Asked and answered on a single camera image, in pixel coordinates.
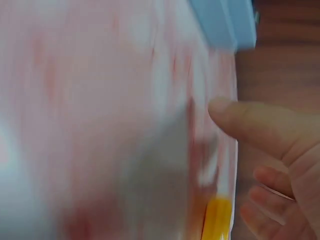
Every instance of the light blue object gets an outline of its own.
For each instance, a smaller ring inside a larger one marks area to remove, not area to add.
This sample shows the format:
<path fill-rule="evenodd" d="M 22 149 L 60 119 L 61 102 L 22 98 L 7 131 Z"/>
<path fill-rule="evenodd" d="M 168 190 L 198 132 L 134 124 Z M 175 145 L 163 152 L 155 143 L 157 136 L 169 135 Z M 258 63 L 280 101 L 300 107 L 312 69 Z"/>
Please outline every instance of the light blue object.
<path fill-rule="evenodd" d="M 237 51 L 256 46 L 251 0 L 189 0 L 210 46 Z"/>

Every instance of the yellow plastic strip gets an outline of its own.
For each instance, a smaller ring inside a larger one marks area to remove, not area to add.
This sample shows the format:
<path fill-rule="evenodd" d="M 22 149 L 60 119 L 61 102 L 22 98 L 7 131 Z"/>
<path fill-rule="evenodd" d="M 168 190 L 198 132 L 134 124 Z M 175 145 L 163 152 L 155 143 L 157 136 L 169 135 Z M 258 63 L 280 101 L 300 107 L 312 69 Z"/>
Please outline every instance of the yellow plastic strip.
<path fill-rule="evenodd" d="M 228 240 L 232 203 L 225 197 L 212 198 L 206 208 L 201 240 Z"/>

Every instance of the clear plastic bag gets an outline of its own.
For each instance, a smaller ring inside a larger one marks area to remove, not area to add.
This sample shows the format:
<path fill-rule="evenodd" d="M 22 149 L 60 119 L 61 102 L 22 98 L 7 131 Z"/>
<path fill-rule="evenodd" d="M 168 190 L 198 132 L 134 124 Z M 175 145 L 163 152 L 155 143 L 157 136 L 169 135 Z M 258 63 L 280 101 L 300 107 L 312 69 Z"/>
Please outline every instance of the clear plastic bag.
<path fill-rule="evenodd" d="M 0 0 L 0 238 L 200 240 L 235 193 L 221 95 L 234 57 L 184 0 Z"/>

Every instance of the wooden table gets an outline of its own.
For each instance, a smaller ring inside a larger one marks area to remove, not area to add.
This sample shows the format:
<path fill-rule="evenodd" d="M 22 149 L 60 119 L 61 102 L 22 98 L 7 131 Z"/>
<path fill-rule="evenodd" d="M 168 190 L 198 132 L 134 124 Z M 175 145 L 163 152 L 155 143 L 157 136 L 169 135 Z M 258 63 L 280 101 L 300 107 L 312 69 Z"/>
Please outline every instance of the wooden table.
<path fill-rule="evenodd" d="M 240 100 L 262 101 L 320 113 L 320 1 L 256 0 L 261 13 L 257 47 L 236 56 Z M 283 168 L 262 152 L 239 144 L 232 240 L 254 240 L 238 209 L 255 184 L 258 165 Z"/>

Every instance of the hand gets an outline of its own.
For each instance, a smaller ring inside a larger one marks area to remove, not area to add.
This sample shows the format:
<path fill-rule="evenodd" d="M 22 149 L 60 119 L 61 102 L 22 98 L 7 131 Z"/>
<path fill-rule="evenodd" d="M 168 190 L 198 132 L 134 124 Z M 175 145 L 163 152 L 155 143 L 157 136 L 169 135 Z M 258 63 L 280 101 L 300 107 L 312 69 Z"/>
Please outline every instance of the hand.
<path fill-rule="evenodd" d="M 265 166 L 254 171 L 258 182 L 291 199 L 254 186 L 240 210 L 252 233 L 259 240 L 320 239 L 320 115 L 225 98 L 214 99 L 208 109 L 225 133 L 288 168 L 288 174 Z"/>

